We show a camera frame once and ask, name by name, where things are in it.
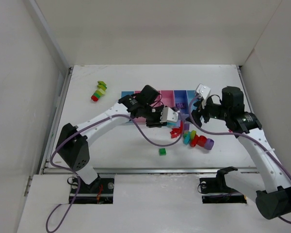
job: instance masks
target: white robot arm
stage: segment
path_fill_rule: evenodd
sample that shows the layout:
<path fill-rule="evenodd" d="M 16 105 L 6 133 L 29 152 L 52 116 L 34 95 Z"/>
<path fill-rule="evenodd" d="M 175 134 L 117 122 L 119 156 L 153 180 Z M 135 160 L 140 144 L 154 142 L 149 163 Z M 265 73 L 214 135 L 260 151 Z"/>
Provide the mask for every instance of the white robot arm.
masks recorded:
<path fill-rule="evenodd" d="M 242 91 L 237 87 L 224 88 L 220 104 L 213 103 L 210 88 L 202 84 L 198 86 L 196 94 L 200 95 L 200 101 L 196 104 L 197 109 L 192 111 L 192 119 L 198 127 L 202 125 L 202 118 L 205 123 L 210 118 L 215 118 L 224 120 L 226 126 L 234 133 L 242 134 L 236 137 L 248 151 L 263 180 L 262 183 L 251 180 L 236 168 L 227 167 L 219 170 L 214 180 L 210 179 L 212 185 L 217 186 L 218 192 L 229 192 L 230 189 L 235 189 L 246 195 L 256 203 L 260 213 L 266 219 L 290 213 L 291 180 L 279 167 L 281 164 L 266 140 L 257 117 L 253 113 L 244 111 Z M 205 181 L 203 182 L 202 192 L 209 193 Z"/>
<path fill-rule="evenodd" d="M 107 117 L 110 118 L 93 128 L 83 131 L 66 143 L 58 152 L 69 167 L 89 186 L 89 189 L 91 189 L 91 186 L 94 187 L 95 182 L 100 179 L 93 167 L 90 166 L 89 146 L 107 131 L 129 121 L 128 118 L 112 116 L 144 117 L 148 127 L 161 127 L 166 125 L 167 122 L 177 122 L 178 112 L 174 109 L 163 105 L 159 107 L 151 106 L 158 95 L 159 92 L 147 85 L 139 94 L 121 98 L 103 114 L 77 126 L 67 124 L 63 127 L 57 145 L 60 145 L 77 131 Z M 205 123 L 210 118 L 224 120 L 230 130 L 255 139 L 278 161 L 256 116 L 244 111 L 243 93 L 239 88 L 224 88 L 220 104 L 212 102 L 210 88 L 202 84 L 196 89 L 196 95 L 200 95 L 201 98 L 195 104 L 197 109 L 192 111 L 192 117 L 199 127 L 202 125 L 201 119 L 204 119 Z M 238 140 L 251 156 L 261 174 L 263 183 L 250 180 L 236 168 L 228 167 L 219 170 L 215 180 L 212 181 L 217 185 L 217 192 L 229 192 L 228 190 L 231 188 L 241 192 L 256 202 L 259 211 L 267 219 L 291 212 L 290 179 L 254 141 L 244 137 L 238 137 Z M 202 192 L 209 193 L 207 189 L 202 190 Z"/>
<path fill-rule="evenodd" d="M 105 118 L 110 118 L 97 126 L 81 132 L 74 140 L 67 142 L 59 151 L 59 155 L 68 164 L 68 166 L 76 172 L 80 178 L 89 186 L 89 189 L 95 188 L 95 181 L 99 181 L 99 175 L 89 163 L 91 156 L 89 147 L 106 132 L 115 126 L 124 124 L 129 121 L 125 117 L 112 117 L 114 115 L 125 115 L 131 118 L 144 117 L 148 127 L 161 127 L 167 122 L 177 122 L 178 112 L 167 106 L 152 107 L 151 104 L 159 95 L 154 88 L 147 85 L 136 95 L 127 95 L 121 98 L 113 107 L 99 116 L 72 126 L 66 124 L 60 134 L 57 146 L 65 141 L 69 136 L 81 131 L 86 127 Z"/>

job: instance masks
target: green block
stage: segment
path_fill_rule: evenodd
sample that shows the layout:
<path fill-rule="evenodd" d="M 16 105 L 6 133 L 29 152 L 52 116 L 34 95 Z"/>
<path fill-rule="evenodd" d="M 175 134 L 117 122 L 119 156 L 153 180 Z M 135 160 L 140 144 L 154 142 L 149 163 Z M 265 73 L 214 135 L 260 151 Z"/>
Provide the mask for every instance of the green block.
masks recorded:
<path fill-rule="evenodd" d="M 165 148 L 160 148 L 159 149 L 159 154 L 160 155 L 166 155 L 167 153 L 166 153 L 166 149 Z"/>
<path fill-rule="evenodd" d="M 104 86 L 107 86 L 104 81 L 98 81 L 98 84 L 102 84 Z"/>
<path fill-rule="evenodd" d="M 93 94 L 93 96 L 96 96 L 98 99 L 100 98 L 100 95 L 97 93 L 97 91 L 95 91 L 95 93 Z"/>
<path fill-rule="evenodd" d="M 97 85 L 97 87 L 104 90 L 104 91 L 107 89 L 107 87 L 105 85 L 102 85 L 102 84 Z"/>

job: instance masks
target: red block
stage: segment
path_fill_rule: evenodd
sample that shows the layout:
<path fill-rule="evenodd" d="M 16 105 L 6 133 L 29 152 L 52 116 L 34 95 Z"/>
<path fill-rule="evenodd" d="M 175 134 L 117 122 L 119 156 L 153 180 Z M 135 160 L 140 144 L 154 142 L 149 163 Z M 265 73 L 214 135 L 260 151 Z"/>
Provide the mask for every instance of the red block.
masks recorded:
<path fill-rule="evenodd" d="M 180 133 L 180 129 L 179 128 L 173 128 L 172 131 L 170 131 L 170 134 L 173 133 Z"/>
<path fill-rule="evenodd" d="M 200 136 L 198 141 L 197 141 L 197 144 L 200 147 L 204 147 L 206 142 L 207 142 L 207 138 L 205 136 Z"/>
<path fill-rule="evenodd" d="M 195 147 L 198 142 L 199 136 L 195 135 L 194 139 L 191 141 L 191 147 Z"/>
<path fill-rule="evenodd" d="M 182 131 L 183 131 L 183 122 L 181 121 L 180 122 L 180 133 L 182 133 Z"/>
<path fill-rule="evenodd" d="M 95 101 L 95 102 L 98 101 L 98 98 L 97 98 L 96 96 L 92 96 L 91 99 L 92 99 L 93 101 Z"/>
<path fill-rule="evenodd" d="M 172 134 L 171 134 L 171 138 L 175 138 L 175 137 L 178 137 L 178 136 L 179 136 L 178 133 L 172 133 Z"/>

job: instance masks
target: black bracket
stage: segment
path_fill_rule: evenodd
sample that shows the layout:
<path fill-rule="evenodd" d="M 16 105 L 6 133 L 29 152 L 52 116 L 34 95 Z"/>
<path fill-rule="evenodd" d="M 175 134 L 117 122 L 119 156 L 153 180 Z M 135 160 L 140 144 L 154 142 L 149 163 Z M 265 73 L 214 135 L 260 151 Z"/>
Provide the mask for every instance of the black bracket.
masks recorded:
<path fill-rule="evenodd" d="M 76 132 L 77 128 L 72 126 L 70 123 L 64 125 L 59 135 L 56 147 Z M 77 135 L 75 138 L 68 141 L 58 151 L 58 153 L 73 171 L 77 172 L 81 170 L 86 164 L 88 164 L 89 161 L 87 137 L 80 134 Z"/>
<path fill-rule="evenodd" d="M 231 171 L 237 171 L 238 169 L 229 166 L 217 171 L 216 177 L 201 177 L 199 178 L 199 185 L 202 194 L 207 193 L 234 193 L 237 190 L 229 188 L 226 185 L 224 175 L 228 174 Z"/>
<path fill-rule="evenodd" d="M 70 179 L 69 184 L 78 183 L 77 178 Z M 77 185 L 71 185 L 69 203 L 73 199 L 77 189 Z M 100 194 L 100 204 L 112 204 L 113 203 L 113 191 L 114 191 L 114 178 L 101 178 L 96 179 L 92 186 L 88 186 L 81 180 L 80 190 L 75 200 L 75 204 L 97 204 L 97 194 L 102 187 Z"/>

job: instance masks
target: purple cable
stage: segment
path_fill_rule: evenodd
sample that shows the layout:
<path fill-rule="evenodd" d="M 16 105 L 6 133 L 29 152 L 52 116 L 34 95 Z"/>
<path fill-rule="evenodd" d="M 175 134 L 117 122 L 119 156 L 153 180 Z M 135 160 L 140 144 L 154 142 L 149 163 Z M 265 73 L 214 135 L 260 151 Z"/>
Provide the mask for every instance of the purple cable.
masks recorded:
<path fill-rule="evenodd" d="M 179 114 L 179 116 L 180 116 L 180 118 L 181 118 L 181 121 L 183 122 L 183 124 L 184 124 L 184 119 L 182 118 L 182 115 L 181 114 Z M 131 120 L 134 124 L 135 124 L 135 126 L 137 127 L 137 129 L 139 130 L 139 132 L 141 133 L 141 135 L 149 142 L 149 143 L 151 143 L 152 145 L 154 145 L 154 146 L 157 146 L 157 147 L 169 147 L 169 146 L 172 146 L 172 145 L 174 145 L 174 144 L 176 144 L 181 138 L 182 138 L 182 136 L 183 136 L 183 130 L 182 130 L 182 132 L 181 132 L 181 135 L 180 135 L 180 137 L 176 140 L 176 141 L 174 141 L 173 143 L 170 143 L 170 144 L 166 144 L 166 145 L 160 145 L 160 144 L 157 144 L 157 143 L 155 143 L 155 142 L 152 142 L 145 134 L 144 134 L 144 132 L 142 132 L 142 130 L 140 129 L 140 127 L 139 127 L 139 125 L 136 123 L 136 121 L 133 119 L 133 118 L 131 118 L 131 117 L 129 117 L 129 116 L 127 116 L 127 115 L 123 115 L 123 114 L 116 114 L 116 115 L 112 115 L 111 117 L 125 117 L 125 118 L 128 118 L 129 120 Z M 54 167 L 57 167 L 57 168 L 62 168 L 62 169 L 65 169 L 65 170 L 67 170 L 67 171 L 70 171 L 70 172 L 72 172 L 72 173 L 74 173 L 76 176 L 77 176 L 77 179 L 78 179 L 78 188 L 77 188 L 77 190 L 76 190 L 76 193 L 75 193 L 75 195 L 74 195 L 74 197 L 73 197 L 73 199 L 71 200 L 71 203 L 69 204 L 69 206 L 68 206 L 68 208 L 67 208 L 67 210 L 66 210 L 66 212 L 65 212 L 65 214 L 64 214 L 64 216 L 63 216 L 63 218 L 61 219 L 61 221 L 59 222 L 59 224 L 58 224 L 58 226 L 53 230 L 53 231 L 50 231 L 49 230 L 49 219 L 50 219 L 50 217 L 52 216 L 52 214 L 55 212 L 55 210 L 59 207 L 59 206 L 61 206 L 62 204 L 59 204 L 59 205 L 57 205 L 53 210 L 52 210 L 52 212 L 50 213 L 50 215 L 48 216 L 48 218 L 47 218 L 47 222 L 46 222 L 46 225 L 45 225 L 45 227 L 46 227 L 46 231 L 48 232 L 48 233 L 54 233 L 54 232 L 56 232 L 59 228 L 60 228 L 60 226 L 61 226 L 61 224 L 63 223 L 63 221 L 64 221 L 64 219 L 66 218 L 66 215 L 68 214 L 68 212 L 69 212 L 69 210 L 70 210 L 70 208 L 71 208 L 71 206 L 72 206 L 72 204 L 74 203 L 74 201 L 75 201 L 75 199 L 76 199 L 76 197 L 77 197 L 77 194 L 79 193 L 79 191 L 80 191 L 80 183 L 81 183 L 81 179 L 80 179 L 80 177 L 78 176 L 78 174 L 75 172 L 75 171 L 73 171 L 72 169 L 70 169 L 70 168 L 67 168 L 67 167 L 64 167 L 64 166 L 59 166 L 59 165 L 56 165 L 56 164 L 54 164 L 53 163 L 53 159 L 54 159 L 54 157 L 55 157 L 55 155 L 58 153 L 58 151 L 68 142 L 68 141 L 70 141 L 72 138 L 74 138 L 75 136 L 77 136 L 77 135 L 79 135 L 80 133 L 82 133 L 82 132 L 84 132 L 84 131 L 86 131 L 86 130 L 88 130 L 88 129 L 90 129 L 90 128 L 92 128 L 92 127 L 94 127 L 94 126 L 96 126 L 96 125 L 98 125 L 98 124 L 100 124 L 100 123 L 102 123 L 102 122 L 104 122 L 104 121 L 107 121 L 107 120 L 110 120 L 110 117 L 107 117 L 107 118 L 104 118 L 104 119 L 102 119 L 102 120 L 100 120 L 100 121 L 97 121 L 97 122 L 95 122 L 95 123 L 93 123 L 93 124 L 91 124 L 91 125 L 89 125 L 89 126 L 87 126 L 87 127 L 85 127 L 84 129 L 81 129 L 80 131 L 78 131 L 78 132 L 76 132 L 76 133 L 74 133 L 73 135 L 71 135 L 70 137 L 68 137 L 65 141 L 63 141 L 56 149 L 55 149 L 55 151 L 53 152 L 53 154 L 51 155 L 51 157 L 50 157 L 50 159 L 49 159 L 49 162 L 50 162 L 50 164 L 52 165 L 52 166 L 54 166 Z"/>
<path fill-rule="evenodd" d="M 230 197 L 235 194 L 240 194 L 240 192 L 234 192 L 234 193 L 226 193 L 226 194 L 220 194 L 220 195 L 211 195 L 212 198 L 223 198 L 223 197 Z"/>
<path fill-rule="evenodd" d="M 195 100 L 197 100 L 197 99 L 200 99 L 201 98 L 201 96 L 200 95 L 198 95 L 198 96 L 196 96 L 196 97 L 194 97 L 194 99 L 192 99 L 191 100 L 191 102 L 190 102 L 190 104 L 189 104 L 189 109 L 191 109 L 191 106 L 192 106 L 192 104 L 193 104 L 193 102 L 195 101 Z M 252 138 L 252 137 L 250 137 L 250 136 L 248 136 L 248 135 L 245 135 L 245 134 L 242 134 L 242 133 L 234 133 L 234 132 L 230 132 L 230 133 L 228 133 L 228 132 L 226 132 L 226 133 L 213 133 L 213 132 L 209 132 L 209 131 L 207 131 L 207 130 L 204 130 L 204 129 L 202 129 L 201 127 L 199 127 L 197 124 L 196 124 L 196 122 L 194 121 L 194 119 L 193 119 L 193 116 L 192 116 L 192 113 L 191 112 L 189 112 L 189 116 L 190 116 L 190 119 L 191 119 L 191 121 L 192 121 L 192 123 L 193 123 L 193 125 L 195 125 L 201 132 L 204 132 L 204 133 L 207 133 L 207 134 L 210 134 L 210 135 L 235 135 L 235 136 L 240 136 L 240 137 L 245 137 L 245 138 L 247 138 L 247 139 L 249 139 L 249 140 L 251 140 L 251 141 L 253 141 L 254 143 L 256 143 L 259 147 L 261 147 L 262 148 L 262 150 L 264 150 L 265 151 L 265 153 L 274 161 L 274 163 L 278 166 L 278 167 L 280 167 L 280 169 L 287 175 L 287 177 L 291 180 L 291 174 L 282 166 L 282 164 L 275 158 L 275 157 L 273 157 L 273 155 L 259 142 L 259 141 L 257 141 L 257 140 L 255 140 L 254 138 Z M 285 222 L 287 222 L 287 223 L 289 223 L 289 224 L 291 224 L 291 221 L 288 221 L 288 220 L 286 220 L 286 219 L 284 219 L 284 218 L 282 218 L 282 217 L 279 217 L 281 220 L 283 220 L 283 221 L 285 221 Z"/>

